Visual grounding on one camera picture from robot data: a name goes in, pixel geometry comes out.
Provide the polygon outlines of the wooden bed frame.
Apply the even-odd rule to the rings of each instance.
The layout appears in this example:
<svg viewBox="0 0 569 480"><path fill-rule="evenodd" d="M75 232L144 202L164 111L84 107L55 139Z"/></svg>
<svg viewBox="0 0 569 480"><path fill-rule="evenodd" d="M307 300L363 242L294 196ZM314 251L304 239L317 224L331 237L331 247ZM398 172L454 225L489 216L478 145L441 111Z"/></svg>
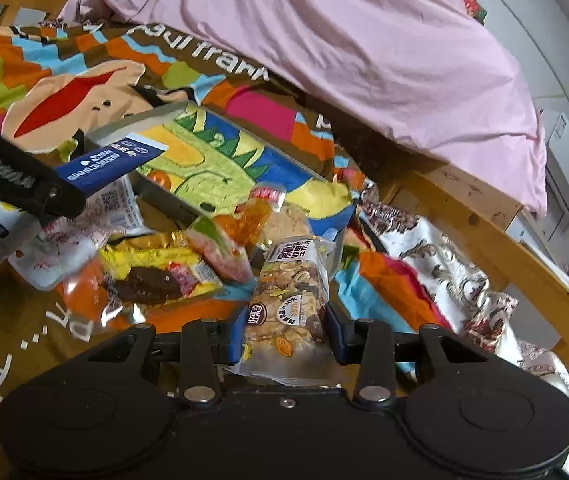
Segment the wooden bed frame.
<svg viewBox="0 0 569 480"><path fill-rule="evenodd" d="M70 28L99 24L126 28L144 25L117 21L113 16L99 18L95 21L85 20L71 23L64 21L61 16L61 21L57 25L25 27ZM268 67L266 68L269 73L285 79L269 70ZM312 94L305 93L317 101L324 102ZM330 104L327 104L327 106L339 114L358 120L365 128L376 132L391 144L391 151L381 156L369 172L368 181L371 177L399 174L403 182L413 186L418 191L422 200L435 207L444 219L453 224L464 235L467 250L470 252L474 262L480 264L485 270L499 273L508 280L513 281L514 284L523 287L526 297L542 310L552 325L566 338L569 346L569 290L557 278L554 278L550 272L543 270L538 263L535 263L533 257L527 255L523 248L516 245L516 242L513 242L505 233L502 233L495 222L487 220L482 211L471 209L465 200L455 197L451 192L450 186L443 180L435 177L435 169L443 167L447 174L452 174L453 176L464 178L470 183L477 184L481 191L486 193L497 204L522 204L483 180L473 177L452 165L450 162L427 156L414 151L412 148L407 148L405 145L398 144L383 136L383 134L378 133L358 118Z"/></svg>

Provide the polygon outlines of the white floral quilt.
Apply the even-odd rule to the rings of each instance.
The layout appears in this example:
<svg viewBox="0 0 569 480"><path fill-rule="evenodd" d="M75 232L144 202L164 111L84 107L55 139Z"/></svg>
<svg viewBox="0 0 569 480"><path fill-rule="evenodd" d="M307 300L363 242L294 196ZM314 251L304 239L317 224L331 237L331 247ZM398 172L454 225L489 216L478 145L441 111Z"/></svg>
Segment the white floral quilt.
<svg viewBox="0 0 569 480"><path fill-rule="evenodd" d="M361 218L393 259L417 272L439 313L452 330L569 397L569 371L550 350L519 340L510 318L519 300L499 292L488 275L426 218L361 200Z"/></svg>

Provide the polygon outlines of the grey tray with dinosaur print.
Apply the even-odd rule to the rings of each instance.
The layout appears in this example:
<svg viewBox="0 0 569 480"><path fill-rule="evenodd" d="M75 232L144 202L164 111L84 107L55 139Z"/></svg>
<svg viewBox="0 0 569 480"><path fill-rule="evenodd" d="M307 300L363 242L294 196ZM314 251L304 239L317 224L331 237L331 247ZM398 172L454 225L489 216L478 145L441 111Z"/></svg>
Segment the grey tray with dinosaur print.
<svg viewBox="0 0 569 480"><path fill-rule="evenodd" d="M165 104L92 130L87 144L111 144L137 133L167 146L138 172L200 214L233 214L257 184L273 184L305 211L313 234L347 226L355 206L342 183L330 182L252 132L192 102Z"/></svg>

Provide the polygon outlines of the white air conditioner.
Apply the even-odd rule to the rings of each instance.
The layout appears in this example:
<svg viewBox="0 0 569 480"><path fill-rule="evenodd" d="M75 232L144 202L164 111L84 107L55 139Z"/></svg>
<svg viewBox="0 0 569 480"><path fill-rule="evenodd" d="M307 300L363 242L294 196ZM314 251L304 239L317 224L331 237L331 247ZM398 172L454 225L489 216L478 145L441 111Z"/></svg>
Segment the white air conditioner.
<svg viewBox="0 0 569 480"><path fill-rule="evenodd" d="M569 214L569 118L544 108L540 119L546 135L547 174L559 202Z"/></svg>

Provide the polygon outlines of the pink bed sheet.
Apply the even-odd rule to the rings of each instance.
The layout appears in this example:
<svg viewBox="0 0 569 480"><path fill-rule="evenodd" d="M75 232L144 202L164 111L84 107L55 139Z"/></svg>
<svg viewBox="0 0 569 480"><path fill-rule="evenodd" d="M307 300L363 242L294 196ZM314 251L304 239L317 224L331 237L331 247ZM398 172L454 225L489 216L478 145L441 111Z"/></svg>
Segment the pink bed sheet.
<svg viewBox="0 0 569 480"><path fill-rule="evenodd" d="M67 22L162 23L262 64L394 142L547 211L519 63L463 0L68 0Z"/></svg>

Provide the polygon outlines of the blue stick sachet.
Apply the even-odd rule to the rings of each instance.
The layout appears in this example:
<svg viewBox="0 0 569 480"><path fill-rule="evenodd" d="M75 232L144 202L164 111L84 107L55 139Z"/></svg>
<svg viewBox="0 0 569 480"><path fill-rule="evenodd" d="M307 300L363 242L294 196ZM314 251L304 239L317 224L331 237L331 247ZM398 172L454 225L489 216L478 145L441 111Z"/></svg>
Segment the blue stick sachet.
<svg viewBox="0 0 569 480"><path fill-rule="evenodd" d="M102 148L78 156L56 169L56 174L86 196L163 155L168 146L137 133L129 133Z"/></svg>

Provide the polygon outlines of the orange snack clear packet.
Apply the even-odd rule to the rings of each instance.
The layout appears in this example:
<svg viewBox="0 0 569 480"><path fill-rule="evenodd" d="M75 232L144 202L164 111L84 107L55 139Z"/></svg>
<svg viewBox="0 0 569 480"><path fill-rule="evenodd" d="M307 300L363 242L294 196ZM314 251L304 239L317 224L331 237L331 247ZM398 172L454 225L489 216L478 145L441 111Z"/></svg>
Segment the orange snack clear packet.
<svg viewBox="0 0 569 480"><path fill-rule="evenodd" d="M285 196L281 185L257 183L232 214L217 214L213 221L238 245L257 245L267 221L281 209Z"/></svg>

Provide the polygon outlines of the colourful Paul Frank blanket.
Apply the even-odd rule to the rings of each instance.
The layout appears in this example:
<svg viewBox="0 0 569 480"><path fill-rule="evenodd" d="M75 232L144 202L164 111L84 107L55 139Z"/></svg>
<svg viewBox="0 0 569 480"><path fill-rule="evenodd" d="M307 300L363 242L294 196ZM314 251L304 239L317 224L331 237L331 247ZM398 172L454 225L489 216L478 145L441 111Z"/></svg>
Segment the colourful Paul Frank blanket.
<svg viewBox="0 0 569 480"><path fill-rule="evenodd" d="M354 200L388 140L252 58L162 24L0 27L0 134L49 165L81 134L173 101L214 110L346 185ZM0 401L101 340L106 293L90 262L40 292L0 264ZM0 446L0 479L9 466Z"/></svg>

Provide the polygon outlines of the yellow snack packet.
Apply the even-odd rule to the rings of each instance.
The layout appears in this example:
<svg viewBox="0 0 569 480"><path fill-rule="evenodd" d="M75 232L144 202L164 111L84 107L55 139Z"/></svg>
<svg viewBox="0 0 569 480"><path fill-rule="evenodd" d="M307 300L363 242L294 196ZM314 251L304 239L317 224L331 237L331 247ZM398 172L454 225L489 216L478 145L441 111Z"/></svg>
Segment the yellow snack packet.
<svg viewBox="0 0 569 480"><path fill-rule="evenodd" d="M164 308L222 288L222 280L197 253L186 246L101 249L101 286L110 306L142 312Z"/></svg>

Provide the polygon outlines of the white pink snack pouch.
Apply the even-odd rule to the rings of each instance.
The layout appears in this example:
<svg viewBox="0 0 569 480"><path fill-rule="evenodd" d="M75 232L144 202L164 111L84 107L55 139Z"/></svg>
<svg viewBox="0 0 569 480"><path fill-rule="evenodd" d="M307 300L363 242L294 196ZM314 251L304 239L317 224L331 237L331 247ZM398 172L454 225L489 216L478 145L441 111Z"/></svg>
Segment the white pink snack pouch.
<svg viewBox="0 0 569 480"><path fill-rule="evenodd" d="M91 195L78 217L52 222L8 261L24 281L38 290L51 290L94 258L111 237L151 232L129 178L121 177Z"/></svg>

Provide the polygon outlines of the nut bar clear packet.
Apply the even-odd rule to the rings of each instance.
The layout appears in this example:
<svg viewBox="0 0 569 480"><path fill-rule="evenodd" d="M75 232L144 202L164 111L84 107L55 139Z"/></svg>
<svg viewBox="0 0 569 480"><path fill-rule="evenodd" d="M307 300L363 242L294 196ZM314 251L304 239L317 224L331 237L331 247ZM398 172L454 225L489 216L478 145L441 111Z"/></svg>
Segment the nut bar clear packet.
<svg viewBox="0 0 569 480"><path fill-rule="evenodd" d="M316 235L289 237L269 249L249 303L237 374L289 387L337 382L321 321L334 252L333 242Z"/></svg>

